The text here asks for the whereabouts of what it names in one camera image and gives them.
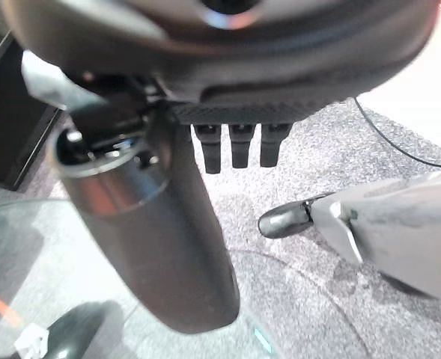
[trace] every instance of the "white label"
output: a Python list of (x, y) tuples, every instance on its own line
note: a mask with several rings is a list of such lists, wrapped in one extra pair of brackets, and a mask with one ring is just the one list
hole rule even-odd
[(47, 354), (49, 331), (36, 324), (30, 324), (14, 343), (21, 359), (42, 359)]

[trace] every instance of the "orange line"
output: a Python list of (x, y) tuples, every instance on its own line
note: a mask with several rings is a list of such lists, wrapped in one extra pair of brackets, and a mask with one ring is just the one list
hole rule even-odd
[(1, 300), (0, 315), (5, 318), (5, 320), (7, 320), (13, 327), (17, 327), (22, 323), (20, 316)]

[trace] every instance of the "grey carpet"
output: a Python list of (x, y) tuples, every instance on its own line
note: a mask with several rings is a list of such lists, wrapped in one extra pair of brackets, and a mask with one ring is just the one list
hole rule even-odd
[[(440, 148), (371, 115), (404, 149), (441, 162)], [(224, 133), (222, 173), (204, 179), (232, 250), (243, 298), (273, 333), (285, 357), (441, 358), (441, 301), (405, 296), (372, 268), (348, 265), (314, 229), (302, 236), (269, 240), (256, 227), (257, 218), (273, 206), (432, 168), (381, 142), (351, 101), (331, 105), (296, 124), (282, 145), (277, 168), (259, 167), (259, 135), (252, 142), (250, 167), (234, 170)], [(195, 145), (200, 163), (198, 142)], [(22, 193), (0, 190), (0, 202), (48, 196), (65, 193), (42, 156)], [(136, 312), (128, 312), (126, 324), (126, 332), (133, 333), (124, 338), (129, 358), (142, 347), (132, 337), (144, 315)]]

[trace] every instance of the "glass tabletop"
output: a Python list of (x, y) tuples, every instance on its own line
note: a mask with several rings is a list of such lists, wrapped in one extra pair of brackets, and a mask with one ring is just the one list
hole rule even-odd
[(49, 330), (45, 358), (368, 356), (342, 312), (294, 269), (248, 251), (231, 256), (242, 301), (238, 320), (183, 335), (144, 309), (72, 204), (1, 205), (0, 358), (17, 358), (13, 344), (32, 323)]

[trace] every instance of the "black shelf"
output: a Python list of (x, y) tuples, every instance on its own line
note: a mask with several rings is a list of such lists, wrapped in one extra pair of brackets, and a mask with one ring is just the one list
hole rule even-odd
[(31, 98), (21, 75), (22, 49), (0, 11), (0, 187), (17, 190), (60, 111)]

